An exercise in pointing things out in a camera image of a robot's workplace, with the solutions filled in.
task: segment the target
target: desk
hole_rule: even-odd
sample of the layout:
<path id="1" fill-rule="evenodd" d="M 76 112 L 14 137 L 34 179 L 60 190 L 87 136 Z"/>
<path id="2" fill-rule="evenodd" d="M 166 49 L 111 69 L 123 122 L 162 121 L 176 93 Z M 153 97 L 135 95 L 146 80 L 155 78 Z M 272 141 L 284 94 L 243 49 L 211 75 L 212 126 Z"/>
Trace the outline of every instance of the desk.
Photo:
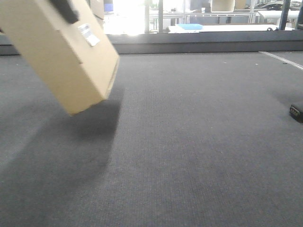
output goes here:
<path id="1" fill-rule="evenodd" d="M 288 11 L 288 19 L 298 19 L 299 10 L 290 10 Z M 277 19 L 281 18 L 282 11 L 259 11 L 260 23 L 266 23 L 268 19 Z"/>
<path id="2" fill-rule="evenodd" d="M 250 13 L 186 13 L 186 22 L 189 23 L 191 17 L 249 17 Z"/>
<path id="3" fill-rule="evenodd" d="M 169 26 L 169 33 L 266 31 L 269 27 L 275 30 L 277 25 L 206 25 L 201 30 L 185 30 L 179 26 Z M 286 27 L 285 30 L 291 31 L 292 28 Z"/>

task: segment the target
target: white line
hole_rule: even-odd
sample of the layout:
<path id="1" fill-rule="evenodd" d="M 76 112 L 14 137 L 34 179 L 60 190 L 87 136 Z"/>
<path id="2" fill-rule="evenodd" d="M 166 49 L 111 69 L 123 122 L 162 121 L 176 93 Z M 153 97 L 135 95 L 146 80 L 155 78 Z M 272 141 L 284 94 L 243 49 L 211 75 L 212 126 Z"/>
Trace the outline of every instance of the white line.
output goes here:
<path id="1" fill-rule="evenodd" d="M 297 64 L 297 63 L 295 63 L 295 62 L 293 62 L 293 61 L 287 60 L 286 58 L 279 57 L 279 56 L 274 55 L 274 54 L 272 54 L 272 53 L 268 53 L 268 52 L 264 52 L 264 51 L 260 51 L 260 53 L 265 54 L 265 55 L 267 55 L 267 56 L 270 56 L 270 57 L 272 57 L 272 58 L 278 59 L 278 60 L 280 60 L 280 61 L 282 61 L 282 62 L 285 62 L 285 63 L 287 63 L 287 64 L 290 64 L 290 65 L 292 65 L 292 66 L 295 66 L 296 68 L 298 68 L 298 69 L 300 69 L 300 70 L 303 71 L 303 65 Z"/>

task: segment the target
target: white label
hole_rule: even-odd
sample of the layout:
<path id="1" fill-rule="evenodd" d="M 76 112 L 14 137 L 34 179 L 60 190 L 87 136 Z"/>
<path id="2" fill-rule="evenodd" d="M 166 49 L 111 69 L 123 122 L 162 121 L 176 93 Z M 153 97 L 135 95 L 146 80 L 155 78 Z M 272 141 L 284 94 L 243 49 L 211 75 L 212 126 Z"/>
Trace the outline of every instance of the white label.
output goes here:
<path id="1" fill-rule="evenodd" d="M 92 33 L 89 24 L 83 24 L 79 26 L 78 29 L 91 46 L 95 46 L 100 42 L 100 40 Z"/>

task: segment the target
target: gray carpet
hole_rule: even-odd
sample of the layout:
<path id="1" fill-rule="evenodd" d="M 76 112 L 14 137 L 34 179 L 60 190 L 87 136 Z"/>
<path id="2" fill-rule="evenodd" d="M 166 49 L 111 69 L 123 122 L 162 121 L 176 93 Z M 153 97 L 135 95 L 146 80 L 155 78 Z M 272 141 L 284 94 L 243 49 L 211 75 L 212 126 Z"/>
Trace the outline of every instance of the gray carpet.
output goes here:
<path id="1" fill-rule="evenodd" d="M 69 117 L 0 57 L 0 227 L 303 226 L 295 101 L 303 72 L 261 53 L 124 55 Z"/>

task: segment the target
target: black object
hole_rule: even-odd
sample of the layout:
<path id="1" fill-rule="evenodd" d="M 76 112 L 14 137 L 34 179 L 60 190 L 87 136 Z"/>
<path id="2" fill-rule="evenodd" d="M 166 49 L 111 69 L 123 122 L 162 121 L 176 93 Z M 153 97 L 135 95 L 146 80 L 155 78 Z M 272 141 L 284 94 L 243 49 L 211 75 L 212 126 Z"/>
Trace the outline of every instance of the black object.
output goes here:
<path id="1" fill-rule="evenodd" d="M 289 7 L 290 7 L 290 0 L 284 0 L 280 24 L 279 24 L 279 30 L 285 30 Z"/>
<path id="2" fill-rule="evenodd" d="M 303 102 L 291 104 L 289 113 L 296 121 L 303 123 Z"/>
<path id="3" fill-rule="evenodd" d="M 79 21 L 79 12 L 74 9 L 70 0 L 49 0 L 56 9 L 60 12 L 62 17 L 70 24 Z"/>
<path id="4" fill-rule="evenodd" d="M 303 4 L 301 4 L 301 8 L 300 8 L 297 23 L 295 25 L 295 29 L 303 30 Z"/>

